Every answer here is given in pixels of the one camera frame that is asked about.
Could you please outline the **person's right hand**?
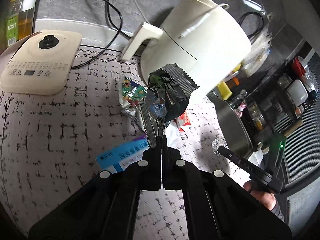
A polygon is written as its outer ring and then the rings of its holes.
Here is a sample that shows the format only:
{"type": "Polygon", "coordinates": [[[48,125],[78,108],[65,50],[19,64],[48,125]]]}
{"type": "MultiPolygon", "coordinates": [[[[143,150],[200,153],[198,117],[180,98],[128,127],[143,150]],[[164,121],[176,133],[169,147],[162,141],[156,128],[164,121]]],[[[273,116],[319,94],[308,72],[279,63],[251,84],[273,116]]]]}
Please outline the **person's right hand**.
{"type": "Polygon", "coordinates": [[[244,183],[244,189],[270,211],[276,206],[277,201],[274,194],[254,190],[250,181],[244,183]]]}

